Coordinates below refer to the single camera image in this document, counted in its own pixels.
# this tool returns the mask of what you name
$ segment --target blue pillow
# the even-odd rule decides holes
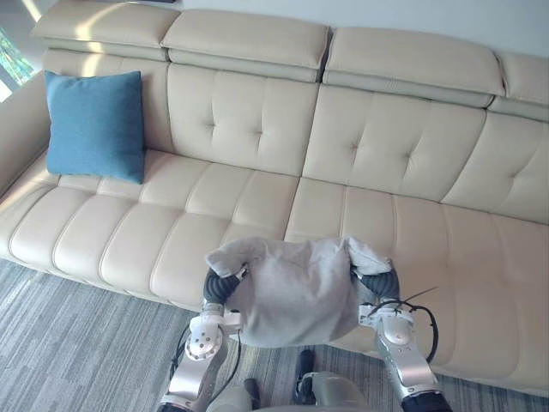
[[[139,71],[101,77],[45,73],[51,119],[48,171],[142,183],[142,81]]]

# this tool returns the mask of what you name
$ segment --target window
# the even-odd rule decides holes
[[[21,87],[33,75],[33,66],[0,27],[0,101]]]

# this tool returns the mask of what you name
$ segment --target sofa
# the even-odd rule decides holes
[[[89,1],[33,34],[46,70],[141,71],[145,181],[48,173],[36,75],[0,106],[0,258],[198,311],[204,256],[228,241],[355,236],[393,259],[404,298],[436,287],[414,299],[437,318],[435,372],[549,396],[547,59]],[[372,338],[333,344],[376,356]]]

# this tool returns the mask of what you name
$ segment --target gray carpet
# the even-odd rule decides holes
[[[0,411],[154,412],[169,360],[193,316],[0,260]],[[218,385],[236,356],[234,342]],[[256,378],[262,406],[291,402],[301,348],[244,348],[234,382]],[[399,411],[379,360],[315,347],[317,369],[341,373],[380,412]],[[545,398],[441,377],[454,411],[542,412]]]

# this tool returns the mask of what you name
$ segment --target gray towel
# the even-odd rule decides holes
[[[304,243],[244,238],[206,260],[221,277],[248,266],[249,275],[226,307],[243,315],[243,343],[263,348],[328,343],[346,335],[358,324],[360,303],[351,266],[362,275],[391,269],[386,258],[355,238]]]

